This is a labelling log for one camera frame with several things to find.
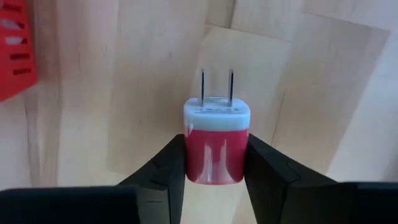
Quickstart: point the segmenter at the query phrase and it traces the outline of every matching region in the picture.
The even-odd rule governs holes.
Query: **light wood surface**
[[[395,0],[28,3],[39,82],[0,105],[0,188],[117,184],[182,132],[201,68],[207,95],[235,69],[251,132],[293,159],[394,177]],[[187,181],[182,223],[255,223],[244,182]]]

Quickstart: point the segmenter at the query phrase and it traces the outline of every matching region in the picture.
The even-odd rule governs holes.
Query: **red plastic basket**
[[[37,80],[29,18],[24,0],[0,0],[0,101]]]

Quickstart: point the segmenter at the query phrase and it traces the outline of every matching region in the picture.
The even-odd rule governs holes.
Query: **white charger top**
[[[184,104],[184,125],[191,130],[241,131],[250,126],[250,108],[242,100],[233,99],[228,106],[226,97],[191,98]]]

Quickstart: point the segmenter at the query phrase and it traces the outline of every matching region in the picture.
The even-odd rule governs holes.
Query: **metal prong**
[[[232,98],[234,92],[234,70],[229,70],[229,93],[228,93],[228,106],[232,106]]]
[[[201,70],[201,95],[200,95],[200,105],[205,105],[205,70]]]

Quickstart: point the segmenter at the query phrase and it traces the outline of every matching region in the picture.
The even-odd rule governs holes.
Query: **red object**
[[[0,101],[37,80],[24,0],[0,0]]]
[[[187,177],[198,184],[235,184],[243,179],[249,130],[192,130],[185,137]]]

